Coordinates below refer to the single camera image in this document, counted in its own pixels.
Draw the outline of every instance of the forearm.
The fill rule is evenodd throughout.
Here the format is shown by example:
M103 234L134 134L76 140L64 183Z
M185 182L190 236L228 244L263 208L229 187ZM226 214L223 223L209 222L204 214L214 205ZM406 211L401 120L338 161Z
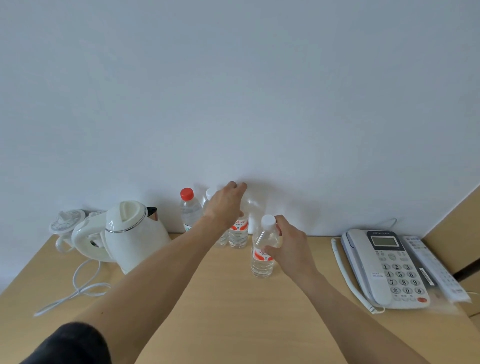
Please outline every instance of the forearm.
M113 363L135 362L222 233L221 227L202 218L77 317L102 333Z
M349 364L428 363L344 297L320 273L299 279L297 283L310 299Z

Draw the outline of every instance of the table surface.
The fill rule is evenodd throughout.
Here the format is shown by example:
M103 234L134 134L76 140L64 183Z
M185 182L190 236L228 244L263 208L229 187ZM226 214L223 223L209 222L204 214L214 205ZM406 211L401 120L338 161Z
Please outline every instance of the table surface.
M80 296L33 317L42 306L73 292L73 273L85 261L77 251L58 253L55 240L52 236L45 243L0 296L0 357L4 364L21 361L59 325L96 299ZM309 243L318 269L342 294L361 305L338 269L330 238L310 237ZM137 362L345 363L300 289L277 265L271 277L255 278L250 272L250 256L249 246L242 250L212 248ZM79 282L95 270L96 262L89 263ZM116 264L105 263L94 282L115 283L122 277ZM436 308L387 310L373 318L430 363L478 363L480 333L470 319L452 305L438 303Z

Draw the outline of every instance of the hand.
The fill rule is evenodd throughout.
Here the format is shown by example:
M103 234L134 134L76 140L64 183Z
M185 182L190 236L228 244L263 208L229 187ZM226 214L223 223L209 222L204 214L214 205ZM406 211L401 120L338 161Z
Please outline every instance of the hand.
M285 274L297 284L299 279L318 274L307 243L307 235L290 225L283 215L277 215L275 218L280 235L283 236L283 244L280 248L266 246L265 253L275 259Z
M240 201L247 190L246 183L230 181L213 195L204 215L214 219L220 226L229 229L240 216Z

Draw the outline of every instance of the red and white label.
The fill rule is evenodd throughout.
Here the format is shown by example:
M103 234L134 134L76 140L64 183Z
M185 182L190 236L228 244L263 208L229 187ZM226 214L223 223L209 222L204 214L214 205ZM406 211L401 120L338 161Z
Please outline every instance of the red and white label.
M269 256L267 253L263 253L258 248L252 248L252 255L253 255L253 258L256 260L262 260L267 262L271 262L273 260L271 256Z
M244 218L238 219L230 229L236 230L236 231L247 230L248 229L248 218L244 217Z

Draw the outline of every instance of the water bottle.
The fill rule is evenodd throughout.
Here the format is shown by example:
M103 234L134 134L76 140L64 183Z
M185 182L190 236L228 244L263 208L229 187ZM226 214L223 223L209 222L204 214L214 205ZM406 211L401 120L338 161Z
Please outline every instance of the water bottle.
M182 202L180 203L180 215L185 231L192 228L194 223L198 221L204 214L202 205L193 196L191 188L184 188L180 191Z
M272 274L274 260L267 253L262 252L266 245L278 248L280 236L276 229L276 220L272 215L264 215L260 226L255 229L252 236L252 273L256 277L264 278Z
M240 216L228 230L228 243L232 248L241 249L247 245L248 240L248 213L243 203L240 204Z
M210 202L210 200L212 199L213 195L215 194L215 192L217 192L218 189L216 188L209 188L206 192L206 196L207 196L207 200L204 202L204 212L205 212L205 209L207 208L208 206L208 203ZM219 248L219 247L222 247L222 246L225 246L227 244L227 241L228 241L228 231L224 232L222 234L222 236L220 236L220 239L218 239L215 243L215 247Z

